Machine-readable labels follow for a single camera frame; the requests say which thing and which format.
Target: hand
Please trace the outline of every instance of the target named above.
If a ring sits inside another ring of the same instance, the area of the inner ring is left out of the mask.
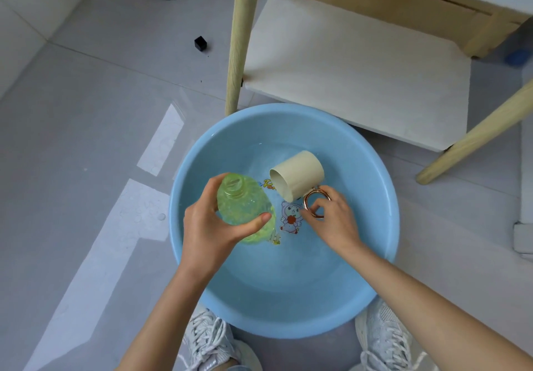
[[[272,217],[262,213],[249,223],[232,226],[216,211],[217,191],[227,173],[209,179],[203,193],[185,210],[180,267],[209,281],[222,266],[237,242],[259,231]]]
[[[318,198],[308,210],[302,210],[302,217],[309,222],[316,234],[341,257],[353,248],[364,246],[359,238],[356,219],[346,198],[330,186],[320,186],[329,194],[331,201]],[[324,209],[324,219],[315,218],[319,207]]]

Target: bottle neck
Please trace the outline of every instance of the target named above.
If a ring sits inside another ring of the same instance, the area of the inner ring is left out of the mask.
[[[224,193],[229,198],[239,198],[246,192],[246,186],[244,184],[244,178],[236,173],[230,173],[224,180]]]

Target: green plastic bottle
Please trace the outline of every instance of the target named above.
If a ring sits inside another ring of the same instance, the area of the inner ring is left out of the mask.
[[[217,192],[218,211],[231,225],[241,225],[259,214],[268,212],[272,218],[263,228],[243,240],[257,243],[269,239],[276,226],[276,212],[263,188],[249,176],[230,173],[222,180]]]

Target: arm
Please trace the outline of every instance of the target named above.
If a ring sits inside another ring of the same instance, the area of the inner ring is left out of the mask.
[[[226,173],[212,178],[200,199],[185,210],[183,250],[176,274],[117,367],[118,371],[172,370],[187,323],[203,290],[237,242],[271,217],[230,226],[216,215],[217,190]]]
[[[302,210],[315,232],[370,284],[430,354],[441,371],[533,369],[533,358],[420,281],[381,259],[359,239],[356,220],[344,196],[321,186],[331,201],[324,220]]]

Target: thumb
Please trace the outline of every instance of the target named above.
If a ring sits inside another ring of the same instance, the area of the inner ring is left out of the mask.
[[[302,214],[303,219],[309,223],[309,225],[315,230],[315,232],[318,233],[318,228],[321,227],[323,222],[316,219],[311,213],[311,211],[306,210],[305,208],[303,210],[300,210],[300,214]]]
[[[246,224],[233,226],[233,236],[238,240],[244,239],[259,231],[271,218],[272,214],[262,213]]]

